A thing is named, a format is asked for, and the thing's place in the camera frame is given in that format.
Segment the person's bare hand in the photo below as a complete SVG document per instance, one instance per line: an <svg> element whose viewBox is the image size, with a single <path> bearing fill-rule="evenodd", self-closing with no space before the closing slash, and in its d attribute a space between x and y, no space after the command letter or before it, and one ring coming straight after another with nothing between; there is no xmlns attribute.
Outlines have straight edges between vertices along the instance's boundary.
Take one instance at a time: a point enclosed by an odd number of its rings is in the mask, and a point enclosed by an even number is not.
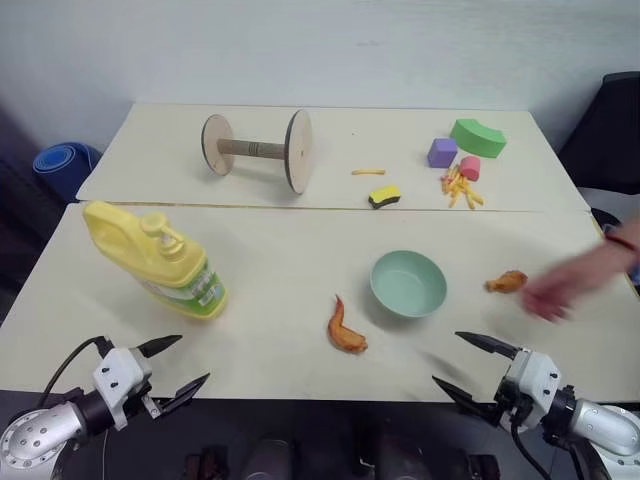
<svg viewBox="0 0 640 480"><path fill-rule="evenodd" d="M554 266L525 286L524 309L551 322L565 318L576 299L599 289L618 274L618 253L613 244L604 242Z"/></svg>

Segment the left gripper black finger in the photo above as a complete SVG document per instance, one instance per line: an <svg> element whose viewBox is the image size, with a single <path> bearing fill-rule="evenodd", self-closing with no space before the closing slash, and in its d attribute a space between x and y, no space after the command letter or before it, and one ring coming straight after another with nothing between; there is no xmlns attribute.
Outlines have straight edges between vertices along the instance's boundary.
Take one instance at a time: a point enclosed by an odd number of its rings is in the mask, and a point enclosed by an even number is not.
<svg viewBox="0 0 640 480"><path fill-rule="evenodd" d="M146 341L136 347L144 358L151 358L183 338L182 335L167 335Z"/></svg>
<svg viewBox="0 0 640 480"><path fill-rule="evenodd" d="M173 398L164 401L163 403L156 404L156 412L152 414L153 417L164 417L173 413L175 410L187 405L194 395L200 390L200 388L209 379L210 374L206 373L191 382L187 383L175 392Z"/></svg>

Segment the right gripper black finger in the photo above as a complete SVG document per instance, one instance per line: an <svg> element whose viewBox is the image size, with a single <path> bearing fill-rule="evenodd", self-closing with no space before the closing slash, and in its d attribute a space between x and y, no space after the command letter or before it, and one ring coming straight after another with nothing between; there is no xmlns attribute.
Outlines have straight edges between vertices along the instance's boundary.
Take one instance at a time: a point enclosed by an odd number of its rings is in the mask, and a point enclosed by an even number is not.
<svg viewBox="0 0 640 480"><path fill-rule="evenodd" d="M518 347L510 345L489 335L466 331L456 331L455 335L485 352L491 354L497 353L509 359L514 359L519 352Z"/></svg>
<svg viewBox="0 0 640 480"><path fill-rule="evenodd" d="M469 415L481 418L492 426L497 426L501 419L501 410L497 403L478 403L472 395L449 382L436 376L432 380L443 390L459 407L459 409Z"/></svg>

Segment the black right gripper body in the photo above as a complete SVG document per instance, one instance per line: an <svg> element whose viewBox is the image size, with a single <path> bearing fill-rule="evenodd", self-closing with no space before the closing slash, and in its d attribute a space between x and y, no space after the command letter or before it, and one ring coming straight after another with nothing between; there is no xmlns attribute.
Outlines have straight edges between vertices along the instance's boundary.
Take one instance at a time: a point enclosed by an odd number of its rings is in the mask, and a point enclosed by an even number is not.
<svg viewBox="0 0 640 480"><path fill-rule="evenodd" d="M496 402L494 426L510 431L515 425L517 431L529 429L525 421L531 415L531 396L520 390L515 380L503 376L494 395Z"/></svg>

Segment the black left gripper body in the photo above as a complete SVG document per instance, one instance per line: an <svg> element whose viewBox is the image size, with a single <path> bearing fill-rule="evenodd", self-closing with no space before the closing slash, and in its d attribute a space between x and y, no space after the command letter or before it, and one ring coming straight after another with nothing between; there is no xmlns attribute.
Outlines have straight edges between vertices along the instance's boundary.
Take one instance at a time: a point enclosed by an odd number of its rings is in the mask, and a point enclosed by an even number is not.
<svg viewBox="0 0 640 480"><path fill-rule="evenodd" d="M152 367L149 358L153 353L148 348L132 348L131 353L136 365L141 370L141 379L135 380L134 385L127 393L127 400L124 404L124 412L127 418L146 412L152 419L157 419L162 415L160 404L151 395L150 378Z"/></svg>

